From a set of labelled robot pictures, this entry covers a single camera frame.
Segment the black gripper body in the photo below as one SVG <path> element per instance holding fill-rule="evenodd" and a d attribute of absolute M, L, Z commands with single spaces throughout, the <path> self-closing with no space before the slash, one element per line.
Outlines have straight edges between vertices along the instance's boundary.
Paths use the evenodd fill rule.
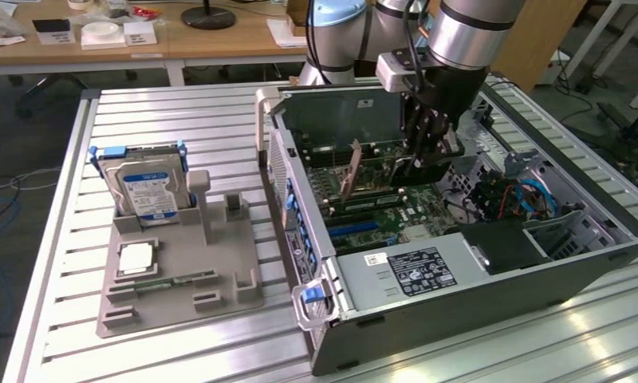
<path fill-rule="evenodd" d="M 471 108 L 479 91 L 489 74 L 489 67 L 479 70 L 464 70 L 452 66 L 432 67 L 425 71 L 424 88 L 416 92 L 416 75 L 404 77 L 409 98 L 403 97 L 403 119 L 415 113 L 416 105 L 424 110 L 436 110 L 452 120 L 459 120 Z"/>

